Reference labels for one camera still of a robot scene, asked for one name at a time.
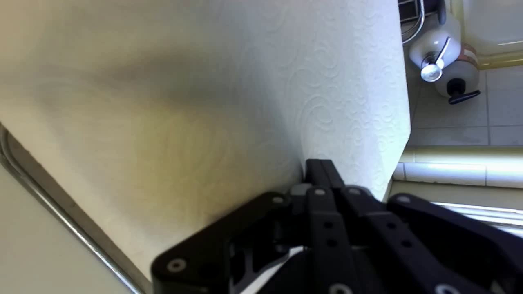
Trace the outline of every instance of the white tiled wall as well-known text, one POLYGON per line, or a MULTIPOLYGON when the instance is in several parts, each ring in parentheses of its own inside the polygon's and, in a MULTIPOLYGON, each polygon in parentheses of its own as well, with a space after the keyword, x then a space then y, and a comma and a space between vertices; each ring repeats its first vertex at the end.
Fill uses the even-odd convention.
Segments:
POLYGON ((523 145, 523 66, 483 70, 481 96, 449 104, 421 83, 413 107, 413 145, 523 145))

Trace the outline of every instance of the black plastic part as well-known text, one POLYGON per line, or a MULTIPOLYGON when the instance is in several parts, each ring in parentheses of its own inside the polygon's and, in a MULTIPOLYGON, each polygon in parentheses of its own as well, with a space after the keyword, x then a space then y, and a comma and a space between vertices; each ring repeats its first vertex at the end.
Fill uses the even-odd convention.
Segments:
POLYGON ((313 253, 305 249, 290 258, 259 294, 315 294, 313 253))
POLYGON ((277 262, 262 294, 523 292, 521 238, 411 194, 385 205, 331 160, 306 166, 300 192, 262 194, 156 258, 156 294, 236 294, 277 262))
POLYGON ((507 294, 523 292, 523 243, 519 236, 413 194, 391 197, 388 207, 447 266, 489 287, 498 280, 507 294))
POLYGON ((153 262, 156 294, 241 292, 288 256, 288 248, 279 246, 288 205, 284 194, 264 194, 167 249, 153 262), (187 267, 169 271, 169 262, 179 258, 187 267))
POLYGON ((460 292, 488 292, 447 269, 411 228, 373 197, 369 189, 349 186, 344 194, 349 218, 359 227, 357 240, 375 249, 377 266, 393 292, 434 294, 439 284, 452 284, 460 292))
POLYGON ((447 93, 452 96, 449 99, 450 104, 458 104, 468 99, 473 99, 481 94, 480 89, 465 93, 467 91, 467 81, 463 78, 454 78, 447 83, 447 93))

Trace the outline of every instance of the paper towel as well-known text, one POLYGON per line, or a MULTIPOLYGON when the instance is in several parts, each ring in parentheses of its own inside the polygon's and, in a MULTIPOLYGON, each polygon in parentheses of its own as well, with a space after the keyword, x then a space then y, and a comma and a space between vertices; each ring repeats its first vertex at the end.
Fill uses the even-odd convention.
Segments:
POLYGON ((6 0, 0 40, 0 120, 146 274, 310 156, 382 197, 409 135, 393 0, 6 0))

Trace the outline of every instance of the wall tile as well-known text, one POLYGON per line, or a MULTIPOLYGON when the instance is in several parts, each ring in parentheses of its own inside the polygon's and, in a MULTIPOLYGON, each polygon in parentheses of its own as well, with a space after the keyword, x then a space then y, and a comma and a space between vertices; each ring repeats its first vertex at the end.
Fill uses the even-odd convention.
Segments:
POLYGON ((436 83, 427 83, 421 76, 419 76, 419 83, 421 83, 419 91, 436 91, 437 89, 436 83))
POLYGON ((488 94, 460 104, 449 101, 437 91, 419 91, 419 125, 421 127, 478 127, 489 125, 488 94))
POLYGON ((409 107, 411 107, 411 135, 409 135, 409 145, 416 145, 418 143, 418 129, 419 129, 419 80, 416 76, 409 76, 408 78, 408 84, 409 84, 409 107))
POLYGON ((483 164, 404 163, 408 181, 486 184, 483 164))
POLYGON ((419 145, 489 145, 489 127, 421 127, 419 145))
POLYGON ((488 70, 489 91, 522 89, 523 66, 488 70))
POLYGON ((491 145, 523 145, 523 125, 491 127, 491 145))
POLYGON ((419 129, 411 130, 411 137, 409 137, 408 145, 419 145, 419 129))
POLYGON ((523 80, 521 83, 522 89, 489 89, 491 125, 523 124, 523 80))

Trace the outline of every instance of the white wall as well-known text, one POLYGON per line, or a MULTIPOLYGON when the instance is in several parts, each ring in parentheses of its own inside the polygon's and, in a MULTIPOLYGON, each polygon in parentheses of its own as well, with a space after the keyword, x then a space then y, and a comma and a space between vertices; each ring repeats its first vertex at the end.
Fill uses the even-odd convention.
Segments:
POLYGON ((2 164, 0 200, 0 292, 130 292, 2 164))
POLYGON ((481 70, 481 96, 449 104, 431 83, 411 99, 413 145, 523 145, 523 66, 481 70))

